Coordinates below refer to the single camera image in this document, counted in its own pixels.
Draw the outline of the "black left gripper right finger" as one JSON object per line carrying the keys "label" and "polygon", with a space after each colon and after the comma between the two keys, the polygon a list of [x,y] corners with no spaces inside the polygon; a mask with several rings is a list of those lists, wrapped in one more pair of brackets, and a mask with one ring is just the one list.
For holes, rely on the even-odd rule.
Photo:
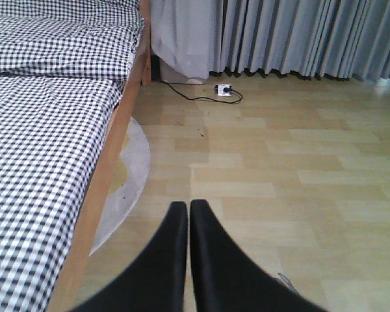
{"label": "black left gripper right finger", "polygon": [[190,262],[198,311],[322,311],[257,266],[206,200],[190,203]]}

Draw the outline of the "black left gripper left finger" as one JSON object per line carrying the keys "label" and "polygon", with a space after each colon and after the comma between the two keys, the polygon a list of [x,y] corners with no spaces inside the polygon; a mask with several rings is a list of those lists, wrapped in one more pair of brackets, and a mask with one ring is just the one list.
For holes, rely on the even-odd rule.
{"label": "black left gripper left finger", "polygon": [[182,311],[187,269],[188,213],[173,201],[136,259],[73,311]]}

